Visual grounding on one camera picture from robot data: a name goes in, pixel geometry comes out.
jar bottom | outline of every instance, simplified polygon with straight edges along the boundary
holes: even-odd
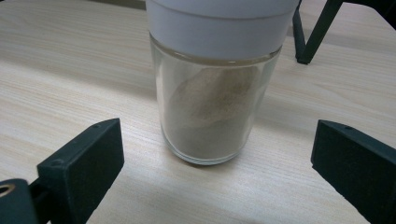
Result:
[[[216,165],[216,164],[220,164],[226,161],[229,161],[230,159],[236,157],[237,155],[239,155],[239,153],[241,152],[242,148],[239,149],[238,151],[236,151],[235,153],[226,156],[226,157],[222,157],[222,158],[215,158],[215,159],[210,159],[210,160],[202,160],[202,159],[198,159],[198,158],[194,158],[191,156],[186,155],[185,153],[181,152],[180,150],[178,150],[176,147],[174,147],[172,145],[172,143],[168,140],[168,138],[165,135],[165,132],[163,131],[163,126],[161,125],[161,131],[163,133],[163,139],[166,142],[166,145],[168,145],[169,149],[175,154],[177,155],[179,158],[181,158],[183,161],[187,161],[190,163],[194,163],[194,164],[198,164],[198,165]]]

powder in jar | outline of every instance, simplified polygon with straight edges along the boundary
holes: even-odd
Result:
[[[264,92],[262,79],[256,66],[220,67],[204,68],[181,82],[163,111],[170,144],[200,160],[237,153],[248,138],[252,110]]]

jar lid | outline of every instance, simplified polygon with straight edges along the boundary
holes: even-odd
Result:
[[[170,9],[223,19],[255,19],[295,10],[290,0],[152,0]]]
[[[278,50],[299,0],[147,0],[151,35],[164,46],[216,60]]]

screw hole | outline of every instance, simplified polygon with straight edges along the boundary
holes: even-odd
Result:
[[[8,195],[14,189],[15,189],[14,184],[6,184],[0,186],[0,198]]]
[[[62,163],[64,163],[63,160],[55,160],[55,161],[52,161],[52,162],[50,163],[50,165],[51,165],[51,166],[57,166],[57,165],[61,165]]]

wood grain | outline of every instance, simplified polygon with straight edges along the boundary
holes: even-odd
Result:
[[[305,35],[324,0],[304,0]],[[241,155],[193,166],[161,135],[146,12],[93,1],[0,3],[0,179],[120,118],[125,165],[90,223],[367,223],[312,168],[318,119],[396,147],[396,32],[344,4],[314,60],[291,28]]]

